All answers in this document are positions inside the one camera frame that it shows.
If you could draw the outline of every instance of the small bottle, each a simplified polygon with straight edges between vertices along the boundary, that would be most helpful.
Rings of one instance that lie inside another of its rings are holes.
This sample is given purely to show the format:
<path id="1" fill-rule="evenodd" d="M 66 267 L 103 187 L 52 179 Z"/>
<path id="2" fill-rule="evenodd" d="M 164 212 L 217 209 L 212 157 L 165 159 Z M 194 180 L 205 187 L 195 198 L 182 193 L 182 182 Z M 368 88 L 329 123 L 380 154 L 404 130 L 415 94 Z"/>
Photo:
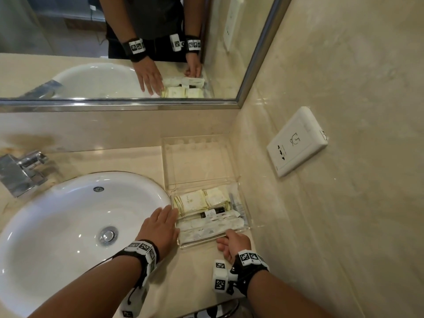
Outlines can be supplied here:
<path id="1" fill-rule="evenodd" d="M 217 207 L 217 208 L 213 208 L 212 210 L 208 210 L 205 212 L 200 213 L 200 217 L 202 219 L 204 218 L 212 218 L 213 216 L 220 214 L 220 213 L 224 213 L 225 212 L 225 208 L 223 207 Z"/>

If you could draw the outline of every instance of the forearm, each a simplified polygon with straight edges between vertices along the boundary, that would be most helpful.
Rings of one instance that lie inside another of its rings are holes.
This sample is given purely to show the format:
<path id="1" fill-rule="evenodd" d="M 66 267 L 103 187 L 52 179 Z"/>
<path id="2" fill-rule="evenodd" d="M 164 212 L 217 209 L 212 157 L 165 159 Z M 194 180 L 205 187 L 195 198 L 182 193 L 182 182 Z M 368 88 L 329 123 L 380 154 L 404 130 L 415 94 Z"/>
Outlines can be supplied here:
<path id="1" fill-rule="evenodd" d="M 331 317 L 320 306 L 265 270 L 253 276 L 247 298 L 260 318 Z"/>
<path id="2" fill-rule="evenodd" d="M 137 258 L 118 256 L 74 280 L 29 318 L 112 318 L 141 269 Z"/>
<path id="3" fill-rule="evenodd" d="M 185 34 L 200 37 L 205 0 L 184 0 Z"/>
<path id="4" fill-rule="evenodd" d="M 124 0 L 100 0 L 106 21 L 119 41 L 124 43 L 137 37 L 128 17 Z"/>

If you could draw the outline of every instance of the hand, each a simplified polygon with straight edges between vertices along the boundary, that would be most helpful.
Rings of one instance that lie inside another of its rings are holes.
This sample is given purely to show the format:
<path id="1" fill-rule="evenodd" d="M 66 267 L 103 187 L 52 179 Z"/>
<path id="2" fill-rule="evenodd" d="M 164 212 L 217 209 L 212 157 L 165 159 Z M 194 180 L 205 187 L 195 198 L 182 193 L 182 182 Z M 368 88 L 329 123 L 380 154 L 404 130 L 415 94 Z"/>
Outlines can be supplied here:
<path id="1" fill-rule="evenodd" d="M 188 63 L 188 68 L 184 73 L 186 77 L 200 78 L 202 64 L 200 63 L 199 55 L 197 53 L 187 53 L 186 59 Z"/>
<path id="2" fill-rule="evenodd" d="M 156 67 L 155 62 L 151 58 L 146 57 L 139 62 L 133 62 L 133 66 L 137 73 L 141 90 L 145 91 L 144 84 L 146 84 L 147 91 L 150 95 L 153 95 L 152 88 L 158 95 L 161 95 L 161 91 L 165 88 L 162 83 L 162 75 Z"/>
<path id="3" fill-rule="evenodd" d="M 152 241 L 159 249 L 159 260 L 162 261 L 176 245 L 180 233 L 180 229 L 175 228 L 177 217 L 178 209 L 172 210 L 171 205 L 157 208 L 150 218 L 144 220 L 135 240 Z"/>
<path id="4" fill-rule="evenodd" d="M 251 250 L 250 239 L 246 235 L 236 233 L 234 230 L 225 231 L 226 237 L 217 238 L 218 250 L 224 252 L 224 258 L 231 264 L 234 263 L 237 254 L 243 250 Z"/>

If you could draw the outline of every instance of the reflected sink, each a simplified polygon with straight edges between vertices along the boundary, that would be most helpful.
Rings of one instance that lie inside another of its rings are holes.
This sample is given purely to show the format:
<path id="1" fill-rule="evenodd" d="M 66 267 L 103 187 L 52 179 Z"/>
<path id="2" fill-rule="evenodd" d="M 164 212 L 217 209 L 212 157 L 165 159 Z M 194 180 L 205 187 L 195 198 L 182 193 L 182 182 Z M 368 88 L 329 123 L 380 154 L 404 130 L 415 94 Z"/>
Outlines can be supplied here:
<path id="1" fill-rule="evenodd" d="M 21 317 L 131 243 L 153 210 L 170 204 L 150 179 L 94 173 L 27 203 L 0 235 L 0 300 Z"/>
<path id="2" fill-rule="evenodd" d="M 141 91 L 134 68 L 114 63 L 88 63 L 67 69 L 54 78 L 63 86 L 53 98 L 159 98 Z"/>

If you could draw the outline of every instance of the mirror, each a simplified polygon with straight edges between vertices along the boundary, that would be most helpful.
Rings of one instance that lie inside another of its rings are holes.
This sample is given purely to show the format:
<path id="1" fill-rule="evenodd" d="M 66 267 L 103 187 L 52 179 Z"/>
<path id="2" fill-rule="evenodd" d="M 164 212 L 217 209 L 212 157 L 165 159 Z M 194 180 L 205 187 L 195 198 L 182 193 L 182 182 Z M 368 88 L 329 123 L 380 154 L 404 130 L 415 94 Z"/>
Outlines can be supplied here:
<path id="1" fill-rule="evenodd" d="M 0 98 L 235 99 L 273 1 L 0 0 Z"/>

